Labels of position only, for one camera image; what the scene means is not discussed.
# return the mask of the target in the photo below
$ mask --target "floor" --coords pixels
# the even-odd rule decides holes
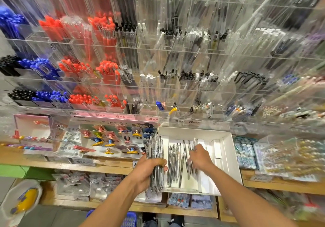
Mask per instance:
[[[14,182],[14,178],[0,177],[0,204]],[[78,227],[86,218],[87,211],[67,209],[59,206],[38,205],[32,212],[23,217],[18,227]],[[168,227],[170,215],[158,214],[158,227]],[[141,227],[141,214],[138,214],[138,225]],[[186,227],[231,227],[218,219],[185,216]],[[0,227],[6,227],[6,221],[0,215]]]

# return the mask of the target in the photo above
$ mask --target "hand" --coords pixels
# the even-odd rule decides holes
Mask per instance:
[[[156,166],[163,166],[164,171],[167,171],[167,160],[162,158],[147,159],[146,155],[143,155],[133,171],[127,176],[131,179],[132,183],[135,183],[136,195],[149,188],[151,175],[153,168]]]
[[[209,152],[200,143],[195,146],[194,151],[189,151],[189,158],[193,161],[193,165],[205,174],[208,169],[214,166]]]

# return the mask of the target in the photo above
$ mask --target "plastic basket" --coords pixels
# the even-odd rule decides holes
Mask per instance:
[[[87,213],[88,217],[94,210],[90,210]],[[123,223],[121,225],[121,227],[136,227],[136,213],[135,212],[128,212],[126,214],[126,217],[123,220]]]

